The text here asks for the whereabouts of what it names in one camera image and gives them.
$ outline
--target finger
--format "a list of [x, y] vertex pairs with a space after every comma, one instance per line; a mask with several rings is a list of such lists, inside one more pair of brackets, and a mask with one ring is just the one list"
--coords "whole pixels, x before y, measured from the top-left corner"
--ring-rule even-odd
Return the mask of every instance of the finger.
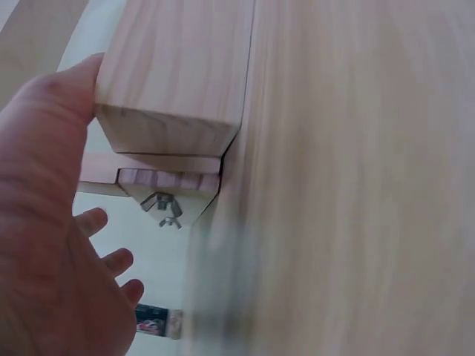
[[139, 280], [129, 280], [121, 289], [129, 303], [135, 308], [143, 296], [143, 283]]
[[107, 213], [101, 208], [94, 208], [74, 217], [75, 223], [86, 238], [97, 234], [107, 225]]
[[115, 278], [132, 266], [134, 263], [134, 255], [128, 249], [120, 248], [103, 257], [102, 261], [112, 274], [112, 277]]

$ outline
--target wooden board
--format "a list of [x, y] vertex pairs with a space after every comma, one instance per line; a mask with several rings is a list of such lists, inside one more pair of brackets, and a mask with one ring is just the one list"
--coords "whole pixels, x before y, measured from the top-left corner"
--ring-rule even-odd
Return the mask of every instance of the wooden board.
[[127, 2], [97, 79], [116, 152], [224, 153], [243, 112], [251, 2]]
[[88, 0], [0, 2], [0, 108], [3, 108], [25, 82], [56, 71]]
[[20, 0], [2, 0], [0, 4], [0, 31], [3, 29], [5, 23], [7, 23], [8, 18], [15, 10], [16, 5], [18, 5]]
[[182, 355], [475, 350], [475, 5], [257, 0]]
[[85, 154], [78, 191], [133, 197], [158, 223], [170, 215], [157, 208], [155, 192], [172, 194], [181, 210], [180, 226], [190, 226], [220, 189], [220, 160], [211, 157], [140, 154]]

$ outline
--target wooden block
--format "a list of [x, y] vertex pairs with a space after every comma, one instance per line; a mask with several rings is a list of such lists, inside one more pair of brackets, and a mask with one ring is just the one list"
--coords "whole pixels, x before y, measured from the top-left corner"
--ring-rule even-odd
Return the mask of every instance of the wooden block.
[[120, 153], [221, 156], [243, 113], [247, 0], [129, 0], [97, 79]]
[[[191, 226], [216, 197], [220, 177], [218, 174], [122, 169], [117, 183], [161, 226], [169, 222], [181, 228]], [[160, 209], [160, 199], [170, 200], [164, 210]]]
[[83, 193], [128, 197], [118, 186], [123, 168], [171, 173], [220, 173], [220, 160], [211, 157], [154, 156], [140, 154], [85, 154], [82, 159], [78, 191]]

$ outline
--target light wood surface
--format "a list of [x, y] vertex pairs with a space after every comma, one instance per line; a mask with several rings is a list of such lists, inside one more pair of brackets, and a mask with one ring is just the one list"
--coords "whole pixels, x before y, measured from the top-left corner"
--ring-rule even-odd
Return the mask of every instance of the light wood surface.
[[97, 79], [120, 153], [221, 156], [243, 112], [252, 0], [129, 0]]
[[475, 354], [475, 3], [256, 0], [182, 355]]
[[88, 0], [0, 1], [0, 108], [34, 76], [56, 71], [87, 3]]

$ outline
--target white wall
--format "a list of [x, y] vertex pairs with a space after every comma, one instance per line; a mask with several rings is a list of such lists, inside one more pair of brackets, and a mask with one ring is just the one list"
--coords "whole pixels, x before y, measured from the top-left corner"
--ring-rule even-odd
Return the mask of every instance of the white wall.
[[[114, 32], [125, 0], [91, 0], [71, 37], [60, 68], [70, 67], [85, 57], [104, 52]], [[89, 127], [87, 152], [111, 151], [97, 121]], [[132, 198], [77, 194], [74, 213], [100, 206], [108, 212], [108, 226], [92, 238], [98, 254], [126, 247], [135, 263], [119, 284], [139, 278], [145, 284], [141, 303], [181, 309], [186, 272], [186, 250], [189, 229], [160, 229], [157, 223], [140, 210]], [[145, 334], [137, 334], [129, 356], [177, 354], [178, 342]]]

